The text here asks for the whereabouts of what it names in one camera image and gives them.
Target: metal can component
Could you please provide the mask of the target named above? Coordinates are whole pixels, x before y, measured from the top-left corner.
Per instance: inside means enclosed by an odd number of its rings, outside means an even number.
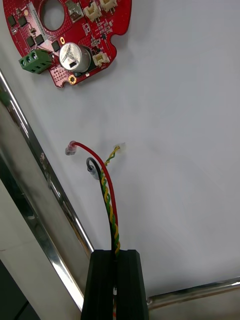
[[[91,63],[91,56],[83,45],[73,42],[65,43],[59,53],[61,66],[71,72],[86,72]]]

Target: stainless steel rail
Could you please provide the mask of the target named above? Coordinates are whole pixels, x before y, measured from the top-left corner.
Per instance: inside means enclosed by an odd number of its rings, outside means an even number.
[[[189,289],[151,296],[147,299],[147,305],[149,310],[154,310],[239,289],[240,277],[237,277],[226,281],[214,282]]]
[[[1,180],[8,169],[8,192],[81,309],[93,245],[1,70],[0,161]]]

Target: white wall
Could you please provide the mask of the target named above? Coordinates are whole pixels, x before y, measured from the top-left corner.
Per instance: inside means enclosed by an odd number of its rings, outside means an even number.
[[[240,274],[239,17],[235,0],[133,0],[113,65],[58,89],[21,70],[0,7],[0,67],[96,248],[110,247],[99,184],[65,147],[105,159],[126,142],[109,172],[148,295]]]

